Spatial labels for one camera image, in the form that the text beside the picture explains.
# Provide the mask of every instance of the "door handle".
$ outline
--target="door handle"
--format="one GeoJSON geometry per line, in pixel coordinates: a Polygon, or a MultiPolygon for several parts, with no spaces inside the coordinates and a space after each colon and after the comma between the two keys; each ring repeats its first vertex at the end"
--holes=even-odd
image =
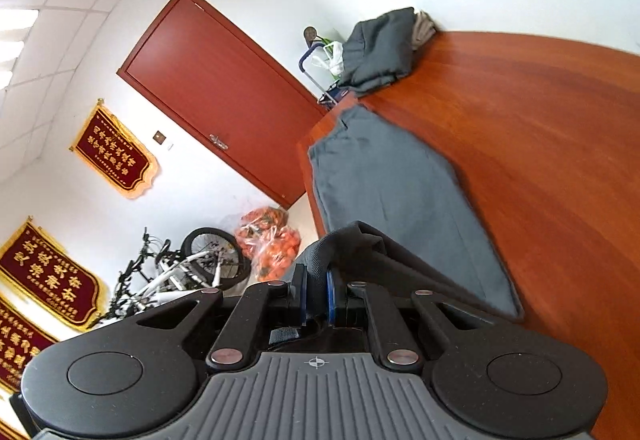
{"type": "Polygon", "coordinates": [[[229,149],[229,146],[222,142],[216,135],[209,135],[209,140],[212,141],[216,146],[218,146],[222,151],[226,151],[227,149],[229,149]]]}

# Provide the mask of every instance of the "gray cloth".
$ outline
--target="gray cloth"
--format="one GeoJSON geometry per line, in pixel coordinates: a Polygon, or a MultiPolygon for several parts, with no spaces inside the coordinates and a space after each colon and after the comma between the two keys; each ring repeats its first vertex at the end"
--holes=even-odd
{"type": "MultiPolygon", "coordinates": [[[[445,274],[390,237],[362,222],[352,222],[309,245],[296,260],[296,264],[300,263],[306,266],[308,273],[308,317],[327,312],[326,273],[330,268],[340,271],[344,282],[376,283],[396,297],[408,298],[415,290],[427,289],[510,320],[520,320],[524,315],[515,290],[515,312],[502,312],[453,283],[445,274]]],[[[293,269],[292,266],[282,279],[291,281],[293,269]]]]}
{"type": "Polygon", "coordinates": [[[436,24],[431,16],[421,10],[415,15],[414,32],[411,36],[411,48],[415,52],[436,33],[436,24]]]}
{"type": "Polygon", "coordinates": [[[363,221],[498,313],[520,317],[500,258],[452,166],[433,149],[355,106],[308,155],[327,231],[363,221]]]}
{"type": "Polygon", "coordinates": [[[407,77],[414,52],[412,7],[359,22],[343,45],[344,72],[338,86],[358,97],[407,77]]]}

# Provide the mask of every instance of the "red door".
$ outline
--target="red door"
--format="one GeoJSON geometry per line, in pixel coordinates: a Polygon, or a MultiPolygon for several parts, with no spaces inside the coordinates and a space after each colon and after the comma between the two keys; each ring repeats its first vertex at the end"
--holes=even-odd
{"type": "Polygon", "coordinates": [[[283,206],[305,191],[296,144],[324,111],[204,0],[171,0],[118,74],[283,206]]]}

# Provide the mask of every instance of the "crosshair logo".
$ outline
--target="crosshair logo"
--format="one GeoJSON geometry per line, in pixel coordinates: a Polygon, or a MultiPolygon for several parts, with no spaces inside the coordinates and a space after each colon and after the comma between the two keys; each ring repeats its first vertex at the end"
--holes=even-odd
{"type": "Polygon", "coordinates": [[[313,359],[305,362],[305,364],[308,364],[317,370],[318,368],[322,368],[325,364],[328,364],[328,362],[326,362],[326,360],[322,360],[320,357],[314,357],[313,359]]]}

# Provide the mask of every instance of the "black device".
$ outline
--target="black device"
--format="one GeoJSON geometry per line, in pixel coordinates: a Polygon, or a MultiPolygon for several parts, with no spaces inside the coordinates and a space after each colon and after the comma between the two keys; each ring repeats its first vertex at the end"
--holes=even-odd
{"type": "Polygon", "coordinates": [[[587,354],[429,290],[327,276],[312,320],[298,265],[54,344],[12,406],[38,440],[590,438],[607,384],[587,354]]]}

